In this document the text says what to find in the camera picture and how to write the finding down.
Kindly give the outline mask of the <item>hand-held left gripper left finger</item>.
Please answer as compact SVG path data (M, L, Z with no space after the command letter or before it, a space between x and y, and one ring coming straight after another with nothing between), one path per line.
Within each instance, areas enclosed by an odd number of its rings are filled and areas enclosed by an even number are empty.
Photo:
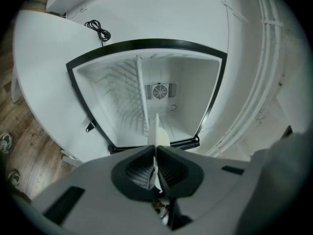
M135 160L152 163L153 152L146 146L86 162L42 191L32 206L78 235L166 235L153 193L126 174Z

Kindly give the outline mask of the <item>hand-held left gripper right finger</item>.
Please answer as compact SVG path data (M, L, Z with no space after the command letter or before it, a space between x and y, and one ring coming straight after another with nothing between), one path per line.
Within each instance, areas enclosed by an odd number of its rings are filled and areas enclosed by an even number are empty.
M235 235L255 188L255 159L212 158L173 147L156 152L170 200L168 226L183 235Z

